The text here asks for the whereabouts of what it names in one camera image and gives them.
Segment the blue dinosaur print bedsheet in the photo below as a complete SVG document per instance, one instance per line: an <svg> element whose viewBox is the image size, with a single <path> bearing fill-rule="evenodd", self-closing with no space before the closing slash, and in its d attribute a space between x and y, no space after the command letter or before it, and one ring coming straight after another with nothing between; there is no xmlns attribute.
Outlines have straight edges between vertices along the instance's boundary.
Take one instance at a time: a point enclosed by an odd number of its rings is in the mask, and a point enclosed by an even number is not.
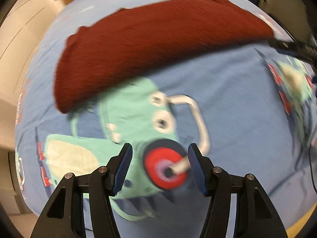
<svg viewBox="0 0 317 238"><path fill-rule="evenodd" d="M279 97L272 70L303 69L267 44L249 44L173 64L90 98L75 112L55 106L56 66L70 35L119 9L164 0L75 0L52 22L32 59L19 98L16 159L19 185L39 215L64 174L89 174L126 142L133 158L122 190L111 199L122 237L198 237L209 199L189 169L173 180L163 168L195 142L228 173L252 173L286 228L316 203L303 149ZM247 0L229 0L264 18Z"/></svg>

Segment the dark red knit sweater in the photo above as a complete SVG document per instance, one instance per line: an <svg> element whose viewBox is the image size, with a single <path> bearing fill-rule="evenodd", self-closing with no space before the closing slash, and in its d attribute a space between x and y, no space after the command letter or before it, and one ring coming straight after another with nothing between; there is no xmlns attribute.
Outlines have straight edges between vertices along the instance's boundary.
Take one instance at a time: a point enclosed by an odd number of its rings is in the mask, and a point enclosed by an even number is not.
<svg viewBox="0 0 317 238"><path fill-rule="evenodd" d="M229 0L167 0L120 9L67 39L56 68L55 104L67 113L151 69L273 36L268 24Z"/></svg>

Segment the white wardrobe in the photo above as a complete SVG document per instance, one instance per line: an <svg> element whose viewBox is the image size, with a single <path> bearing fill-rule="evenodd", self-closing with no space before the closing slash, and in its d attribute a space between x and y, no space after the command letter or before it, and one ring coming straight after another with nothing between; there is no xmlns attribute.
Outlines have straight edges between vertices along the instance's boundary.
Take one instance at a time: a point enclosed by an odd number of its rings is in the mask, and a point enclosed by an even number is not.
<svg viewBox="0 0 317 238"><path fill-rule="evenodd" d="M17 0L1 25L1 99L15 105L27 67L62 0Z"/></svg>

